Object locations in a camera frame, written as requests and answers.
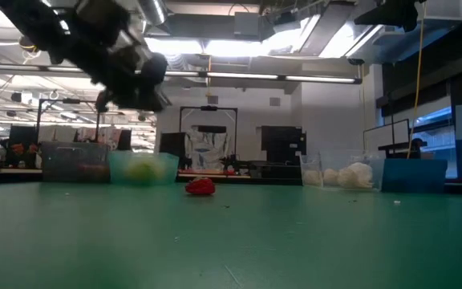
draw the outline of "desk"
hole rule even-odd
[[[462,196],[0,185],[0,288],[242,287],[462,288]]]

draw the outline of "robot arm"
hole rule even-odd
[[[113,102],[121,108],[159,112],[156,86],[167,61],[151,53],[130,28],[130,14],[115,0],[78,0],[73,8],[53,9],[41,0],[0,0],[0,10],[52,64],[68,60],[106,90],[96,107]]]

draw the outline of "window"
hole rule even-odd
[[[413,139],[420,138],[428,145],[421,149],[435,160],[447,160],[447,178],[457,177],[456,134],[450,107],[416,119]]]

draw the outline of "red object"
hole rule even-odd
[[[210,195],[215,193],[215,185],[207,177],[196,178],[190,181],[184,188],[187,193],[195,195]]]

